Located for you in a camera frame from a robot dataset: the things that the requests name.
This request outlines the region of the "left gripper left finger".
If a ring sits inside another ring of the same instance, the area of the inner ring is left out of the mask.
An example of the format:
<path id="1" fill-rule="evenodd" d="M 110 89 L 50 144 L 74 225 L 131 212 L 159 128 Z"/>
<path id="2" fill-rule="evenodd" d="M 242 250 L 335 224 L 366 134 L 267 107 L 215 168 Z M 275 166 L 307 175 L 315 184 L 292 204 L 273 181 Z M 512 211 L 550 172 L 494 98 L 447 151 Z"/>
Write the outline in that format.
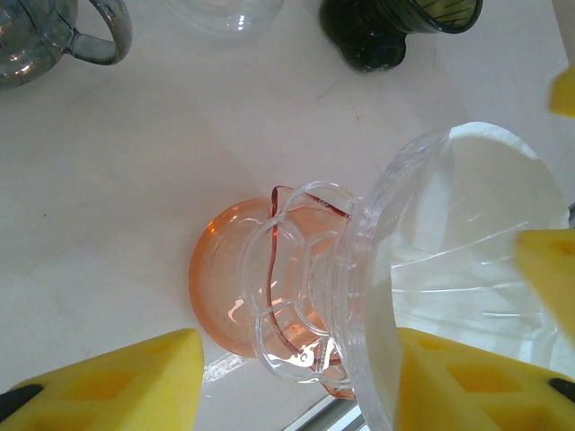
<path id="1" fill-rule="evenodd" d="M 204 356 L 180 329 L 0 393 L 0 431 L 193 431 Z"/>

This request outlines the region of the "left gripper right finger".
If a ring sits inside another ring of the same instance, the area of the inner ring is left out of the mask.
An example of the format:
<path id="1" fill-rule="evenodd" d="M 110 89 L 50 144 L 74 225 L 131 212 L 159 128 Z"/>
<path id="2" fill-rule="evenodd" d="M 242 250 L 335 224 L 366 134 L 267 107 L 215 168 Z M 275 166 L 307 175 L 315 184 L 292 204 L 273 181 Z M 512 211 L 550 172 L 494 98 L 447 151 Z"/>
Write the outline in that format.
<path id="1" fill-rule="evenodd" d="M 575 381 L 552 370 L 401 328 L 394 431 L 575 431 Z"/>

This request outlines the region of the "orange glass coffee server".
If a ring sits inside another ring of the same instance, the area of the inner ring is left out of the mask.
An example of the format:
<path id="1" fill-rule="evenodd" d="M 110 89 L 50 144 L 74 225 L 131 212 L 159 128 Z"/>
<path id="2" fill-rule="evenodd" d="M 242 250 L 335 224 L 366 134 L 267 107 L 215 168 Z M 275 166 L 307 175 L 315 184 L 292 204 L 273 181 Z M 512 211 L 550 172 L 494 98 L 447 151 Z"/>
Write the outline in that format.
<path id="1" fill-rule="evenodd" d="M 323 261 L 352 203 L 326 181 L 237 203 L 208 224 L 189 273 L 193 311 L 220 347 L 344 400 L 355 395 L 328 329 Z"/>

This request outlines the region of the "clear plastic coffee dripper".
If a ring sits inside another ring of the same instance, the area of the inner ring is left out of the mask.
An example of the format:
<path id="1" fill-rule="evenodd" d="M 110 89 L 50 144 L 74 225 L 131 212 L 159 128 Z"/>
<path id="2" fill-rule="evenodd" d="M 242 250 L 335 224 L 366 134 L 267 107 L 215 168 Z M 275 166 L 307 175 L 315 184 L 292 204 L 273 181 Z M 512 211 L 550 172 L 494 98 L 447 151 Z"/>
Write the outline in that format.
<path id="1" fill-rule="evenodd" d="M 399 338 L 402 358 L 399 391 L 393 423 L 390 427 L 382 427 L 380 420 L 383 418 L 383 410 L 376 393 L 367 354 L 365 324 L 367 316 L 367 264 L 371 258 L 375 243 L 376 225 L 383 210 L 379 199 L 382 196 L 384 185 L 388 183 L 390 168 L 396 157 L 416 140 L 405 146 L 395 156 L 385 172 L 376 181 L 375 186 L 364 197 L 356 198 L 352 196 L 353 203 L 349 220 L 337 234 L 327 258 L 323 261 L 325 265 L 323 281 L 330 295 L 325 305 L 328 329 L 336 342 L 341 362 L 349 377 L 351 388 L 355 395 L 354 400 L 357 401 L 370 431 L 394 431 L 401 384 L 403 346 Z M 519 274 L 524 277 L 516 264 L 515 243 L 516 239 L 514 242 L 515 265 Z M 530 283 L 526 279 L 525 281 L 539 299 Z M 566 375 L 575 381 L 575 352 L 572 352 L 566 346 L 564 332 L 552 315 L 551 317 L 559 331 L 557 343 L 553 350 L 552 362 L 548 366 L 536 366 Z"/>

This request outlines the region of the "dark green coffee dripper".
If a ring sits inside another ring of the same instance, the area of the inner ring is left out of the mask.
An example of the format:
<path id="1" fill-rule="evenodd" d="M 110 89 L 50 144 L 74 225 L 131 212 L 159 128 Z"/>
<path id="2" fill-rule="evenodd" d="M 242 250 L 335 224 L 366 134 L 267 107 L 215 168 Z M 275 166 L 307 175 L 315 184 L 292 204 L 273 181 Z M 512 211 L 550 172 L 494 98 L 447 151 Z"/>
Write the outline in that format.
<path id="1" fill-rule="evenodd" d="M 400 65 L 413 33 L 460 34 L 477 22 L 483 0 L 323 0 L 326 36 L 359 72 Z"/>

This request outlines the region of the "clear glass coffee server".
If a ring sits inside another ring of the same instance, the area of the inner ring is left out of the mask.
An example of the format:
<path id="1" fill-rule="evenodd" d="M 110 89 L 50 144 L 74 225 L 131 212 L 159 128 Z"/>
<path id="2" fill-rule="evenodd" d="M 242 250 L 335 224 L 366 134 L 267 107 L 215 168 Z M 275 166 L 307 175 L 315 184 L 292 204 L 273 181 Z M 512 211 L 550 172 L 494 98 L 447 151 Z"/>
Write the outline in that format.
<path id="1" fill-rule="evenodd" d="M 269 28 L 285 0 L 165 0 L 192 27 L 217 36 L 258 34 Z"/>

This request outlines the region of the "grey glass coffee server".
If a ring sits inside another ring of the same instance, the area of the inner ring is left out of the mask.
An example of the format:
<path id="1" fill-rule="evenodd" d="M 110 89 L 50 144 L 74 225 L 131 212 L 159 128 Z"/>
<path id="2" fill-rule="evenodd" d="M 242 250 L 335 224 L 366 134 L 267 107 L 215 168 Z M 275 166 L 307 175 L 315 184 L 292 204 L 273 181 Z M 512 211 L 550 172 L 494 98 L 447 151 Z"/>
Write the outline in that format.
<path id="1" fill-rule="evenodd" d="M 133 31 L 123 0 L 88 0 L 111 39 L 76 28 L 78 0 L 0 0 L 0 92 L 28 84 L 65 55 L 110 66 L 131 48 Z"/>

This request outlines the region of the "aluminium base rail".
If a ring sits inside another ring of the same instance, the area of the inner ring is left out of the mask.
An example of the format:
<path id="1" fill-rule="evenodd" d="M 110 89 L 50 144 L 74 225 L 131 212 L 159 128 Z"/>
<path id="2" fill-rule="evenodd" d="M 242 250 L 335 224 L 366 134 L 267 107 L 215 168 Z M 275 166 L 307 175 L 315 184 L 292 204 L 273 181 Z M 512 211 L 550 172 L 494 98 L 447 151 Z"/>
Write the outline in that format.
<path id="1" fill-rule="evenodd" d="M 327 395 L 282 431 L 370 431 L 359 405 Z"/>

